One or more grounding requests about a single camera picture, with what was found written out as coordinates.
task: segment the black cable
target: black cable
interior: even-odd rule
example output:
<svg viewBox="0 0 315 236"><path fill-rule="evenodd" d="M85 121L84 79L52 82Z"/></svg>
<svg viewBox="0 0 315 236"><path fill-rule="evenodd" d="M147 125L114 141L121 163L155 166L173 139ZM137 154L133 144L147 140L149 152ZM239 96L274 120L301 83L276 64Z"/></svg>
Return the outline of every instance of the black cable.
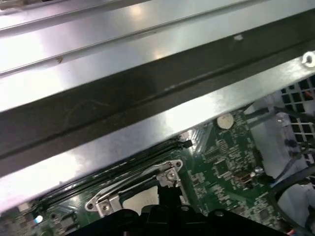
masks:
<svg viewBox="0 0 315 236"><path fill-rule="evenodd" d="M245 114L245 118L246 119L253 119L253 118L262 116L268 112L269 112L269 109L265 107L265 108L259 109L257 111L254 111L253 113Z"/></svg>
<svg viewBox="0 0 315 236"><path fill-rule="evenodd" d="M244 112L244 111L246 111L252 104L254 104L254 103L253 103L253 102L252 102L252 103L249 103L249 104L245 105L244 107L241 107L240 110L243 110L243 112Z"/></svg>
<svg viewBox="0 0 315 236"><path fill-rule="evenodd" d="M286 172L288 172L291 169L293 164L303 156L303 154L307 154L307 153L309 153L309 149L305 148L301 152L294 154L292 158L289 160L289 162L285 165L281 173L278 175L278 177L275 178L275 182L277 182L282 176L284 176Z"/></svg>
<svg viewBox="0 0 315 236"><path fill-rule="evenodd" d="M268 198L270 200L270 204L274 207L274 209L279 212L284 220L286 220L289 224L291 224L295 230L300 231L308 236L315 236L312 232L308 231L304 227L297 224L294 220L292 220L278 205L278 200L282 196L282 194L291 186L295 185L298 182L303 181L306 177L315 173L315 165L311 165L291 176L282 180L278 184L276 184L269 192Z"/></svg>
<svg viewBox="0 0 315 236"><path fill-rule="evenodd" d="M315 117L313 117L311 115L300 113L300 112L296 112L296 111L293 111L293 110L289 110L289 109L284 108L284 107L274 107L274 109L275 109L276 112L283 112L283 113L288 114L291 117L300 118L303 121L315 124Z"/></svg>

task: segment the screw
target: screw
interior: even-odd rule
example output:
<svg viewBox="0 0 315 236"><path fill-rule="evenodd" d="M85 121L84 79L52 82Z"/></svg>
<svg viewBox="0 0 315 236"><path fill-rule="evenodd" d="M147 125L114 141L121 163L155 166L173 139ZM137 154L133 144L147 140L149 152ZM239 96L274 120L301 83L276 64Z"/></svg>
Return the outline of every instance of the screw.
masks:
<svg viewBox="0 0 315 236"><path fill-rule="evenodd" d="M110 206L109 206L107 203L104 203L102 209L103 209L104 211L109 211Z"/></svg>
<svg viewBox="0 0 315 236"><path fill-rule="evenodd" d="M168 180L174 180L175 178L175 174L173 171L169 171L167 174L166 174L166 177Z"/></svg>
<svg viewBox="0 0 315 236"><path fill-rule="evenodd" d="M302 56L302 64L308 68L315 67L315 54L313 52L306 52Z"/></svg>
<svg viewBox="0 0 315 236"><path fill-rule="evenodd" d="M88 204L88 209L93 209L93 204L92 203L90 203L90 204Z"/></svg>
<svg viewBox="0 0 315 236"><path fill-rule="evenodd" d="M256 166L254 171L255 171L256 174L259 174L259 175L264 173L264 169L261 168L260 166Z"/></svg>
<svg viewBox="0 0 315 236"><path fill-rule="evenodd" d="M223 212L221 212L221 211L216 211L216 212L215 212L215 215L216 215L216 216L219 216L219 217L222 217L222 216L223 216Z"/></svg>
<svg viewBox="0 0 315 236"><path fill-rule="evenodd" d="M183 211L189 211L189 207L188 207L188 206L182 206L181 209L182 209Z"/></svg>

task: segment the motherboard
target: motherboard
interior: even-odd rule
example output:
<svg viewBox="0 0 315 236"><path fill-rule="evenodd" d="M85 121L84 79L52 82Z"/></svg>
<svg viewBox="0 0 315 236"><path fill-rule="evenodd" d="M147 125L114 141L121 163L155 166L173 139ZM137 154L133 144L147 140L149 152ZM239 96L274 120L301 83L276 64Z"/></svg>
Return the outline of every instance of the motherboard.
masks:
<svg viewBox="0 0 315 236"><path fill-rule="evenodd" d="M102 217L158 204L158 187L180 187L183 204L224 208L278 229L263 159L242 110L195 127L41 198L5 212L0 236L64 236Z"/></svg>

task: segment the ventilation grille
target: ventilation grille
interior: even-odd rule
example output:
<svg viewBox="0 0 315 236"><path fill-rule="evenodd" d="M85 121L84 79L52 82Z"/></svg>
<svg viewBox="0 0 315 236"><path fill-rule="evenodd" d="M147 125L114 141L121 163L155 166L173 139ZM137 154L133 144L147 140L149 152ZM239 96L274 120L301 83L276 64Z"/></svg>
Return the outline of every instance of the ventilation grille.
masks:
<svg viewBox="0 0 315 236"><path fill-rule="evenodd" d="M281 90L281 93L286 108L315 115L315 76L284 88ZM315 127L313 124L299 118L290 117L290 120L294 136L298 143L315 137ZM304 157L308 165L314 163L315 154L305 154ZM315 185L315 176L310 179L312 184Z"/></svg>

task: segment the green circuit board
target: green circuit board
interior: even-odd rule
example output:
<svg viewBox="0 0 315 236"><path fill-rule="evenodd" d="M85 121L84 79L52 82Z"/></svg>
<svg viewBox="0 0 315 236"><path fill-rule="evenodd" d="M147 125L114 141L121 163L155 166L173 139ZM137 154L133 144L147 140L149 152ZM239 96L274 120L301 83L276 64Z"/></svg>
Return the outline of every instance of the green circuit board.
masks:
<svg viewBox="0 0 315 236"><path fill-rule="evenodd" d="M251 177L262 167L242 110L231 113L234 124L220 129L215 122L196 127L156 149L136 155L124 163L83 178L63 189L28 203L29 210L8 212L0 218L0 236L63 236L100 218L85 204L101 189L132 175L139 169L166 160L181 159L179 171L190 204L207 215L218 208L277 229L278 214L265 198L269 186ZM189 148L178 148L178 139L191 140ZM32 213L43 220L34 222Z"/></svg>

